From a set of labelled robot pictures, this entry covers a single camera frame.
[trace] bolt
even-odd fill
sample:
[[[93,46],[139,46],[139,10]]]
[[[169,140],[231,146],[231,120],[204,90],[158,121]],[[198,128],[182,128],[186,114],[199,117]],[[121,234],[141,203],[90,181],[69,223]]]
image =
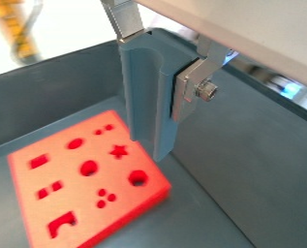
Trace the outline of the bolt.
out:
[[[218,91],[218,86],[211,83],[210,79],[206,79],[199,85],[196,90],[196,96],[200,97],[206,102],[208,102]]]

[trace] circular hole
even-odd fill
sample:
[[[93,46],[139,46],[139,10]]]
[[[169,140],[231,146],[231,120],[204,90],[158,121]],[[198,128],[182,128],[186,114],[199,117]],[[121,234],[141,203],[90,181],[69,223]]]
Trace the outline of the circular hole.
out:
[[[114,127],[113,127],[113,125],[111,124],[109,124],[107,126],[106,126],[106,130],[111,130],[111,129],[114,129]]]
[[[102,134],[103,134],[103,131],[102,130],[97,130],[95,135],[99,136]]]
[[[134,170],[130,173],[129,181],[135,187],[146,186],[149,182],[149,176],[142,170]]]
[[[109,197],[107,197],[107,200],[110,202],[114,202],[117,200],[117,195],[115,194],[110,194]]]
[[[102,190],[98,192],[99,197],[103,197],[106,194],[107,194],[107,190],[106,190],[106,189],[102,189]]]
[[[89,160],[82,164],[81,174],[83,176],[90,176],[98,171],[98,164],[95,161]]]
[[[83,144],[83,139],[78,138],[74,139],[69,144],[67,144],[67,149],[77,149],[82,144]]]
[[[98,206],[99,208],[105,208],[106,205],[107,205],[107,203],[106,203],[106,201],[103,201],[103,200],[98,201],[98,203],[97,203],[97,206]]]

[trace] yellow object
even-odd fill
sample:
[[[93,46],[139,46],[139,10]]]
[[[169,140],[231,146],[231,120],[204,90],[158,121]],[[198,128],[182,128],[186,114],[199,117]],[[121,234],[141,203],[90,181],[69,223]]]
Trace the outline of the yellow object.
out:
[[[34,44],[23,32],[22,12],[15,4],[22,0],[0,0],[0,29],[3,30],[10,43],[17,48],[17,56],[25,59],[37,54]]]

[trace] red foam block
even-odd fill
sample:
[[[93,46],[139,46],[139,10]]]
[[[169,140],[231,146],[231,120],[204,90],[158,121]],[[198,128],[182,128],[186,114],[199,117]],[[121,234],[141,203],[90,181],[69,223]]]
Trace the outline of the red foam block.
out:
[[[114,111],[9,156],[31,247],[91,247],[157,205],[170,183]]]

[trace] hole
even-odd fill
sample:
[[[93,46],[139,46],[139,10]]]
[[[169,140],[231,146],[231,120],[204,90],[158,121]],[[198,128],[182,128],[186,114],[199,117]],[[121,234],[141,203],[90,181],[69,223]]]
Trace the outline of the hole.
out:
[[[114,202],[117,200],[117,195],[115,194],[110,194],[109,197],[107,197],[107,200],[110,202]]]
[[[37,198],[41,200],[49,196],[47,189],[41,189],[37,193]]]
[[[103,134],[103,131],[99,129],[99,130],[97,130],[97,132],[95,132],[95,135],[97,136],[101,136]]]
[[[109,124],[109,125],[106,126],[106,130],[110,131],[110,130],[113,130],[113,129],[114,129],[113,125]]]
[[[58,236],[58,230],[63,224],[70,224],[71,226],[75,226],[77,219],[73,212],[66,213],[63,216],[50,222],[49,231],[53,238]]]
[[[63,187],[65,187],[65,185],[63,185],[62,181],[54,182],[54,184],[53,184],[53,190],[54,191],[59,191]]]
[[[95,174],[97,171],[98,171],[98,164],[95,161],[89,160],[82,164],[81,174],[83,176],[91,176]]]
[[[107,203],[106,203],[106,201],[103,201],[103,200],[99,200],[98,203],[97,203],[97,206],[98,206],[99,208],[105,208],[106,205],[107,205]]]
[[[110,152],[115,159],[122,159],[122,156],[127,155],[126,145],[115,145],[114,150]]]
[[[149,176],[142,170],[134,170],[130,173],[129,181],[135,187],[146,186],[149,182]]]
[[[77,149],[82,144],[83,144],[83,139],[78,138],[74,139],[69,144],[67,144],[67,149]]]
[[[103,197],[106,194],[107,194],[107,190],[106,190],[106,189],[102,189],[102,190],[98,192],[99,197]]]
[[[30,161],[30,167],[33,169],[43,166],[50,161],[47,154],[43,154]]]

